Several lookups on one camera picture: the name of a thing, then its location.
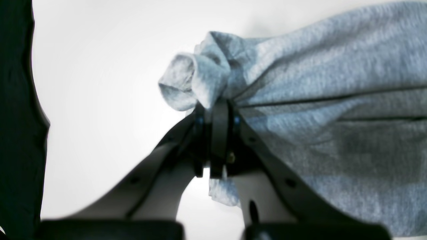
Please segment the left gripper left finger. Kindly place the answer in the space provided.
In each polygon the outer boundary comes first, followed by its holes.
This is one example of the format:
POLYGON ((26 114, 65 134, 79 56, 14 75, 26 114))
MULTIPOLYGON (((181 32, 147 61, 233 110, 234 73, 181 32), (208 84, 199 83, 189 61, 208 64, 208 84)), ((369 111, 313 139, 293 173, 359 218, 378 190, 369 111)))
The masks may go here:
POLYGON ((223 176, 228 153, 229 104, 196 104, 154 150, 107 194, 83 210, 44 220, 37 240, 184 240, 180 199, 204 167, 223 176))

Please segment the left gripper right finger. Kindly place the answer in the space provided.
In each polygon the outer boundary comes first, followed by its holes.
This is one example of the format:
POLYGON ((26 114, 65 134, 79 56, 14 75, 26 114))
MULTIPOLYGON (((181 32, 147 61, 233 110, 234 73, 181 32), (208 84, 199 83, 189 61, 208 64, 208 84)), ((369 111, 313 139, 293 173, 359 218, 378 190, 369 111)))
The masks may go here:
POLYGON ((228 174, 244 214, 243 240, 390 240, 381 224, 366 223, 320 197, 274 156, 237 107, 229 111, 228 174))

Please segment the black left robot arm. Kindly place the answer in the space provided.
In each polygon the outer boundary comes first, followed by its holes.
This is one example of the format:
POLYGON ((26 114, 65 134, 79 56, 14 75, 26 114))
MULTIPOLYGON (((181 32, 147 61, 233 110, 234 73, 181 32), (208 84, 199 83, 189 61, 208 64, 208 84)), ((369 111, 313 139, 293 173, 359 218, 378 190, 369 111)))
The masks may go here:
POLYGON ((181 195, 204 166, 233 178, 243 240, 390 240, 385 227, 338 211, 314 193, 220 98, 201 102, 101 199, 59 220, 40 221, 49 121, 35 90, 30 0, 1 1, 2 240, 184 240, 181 195))

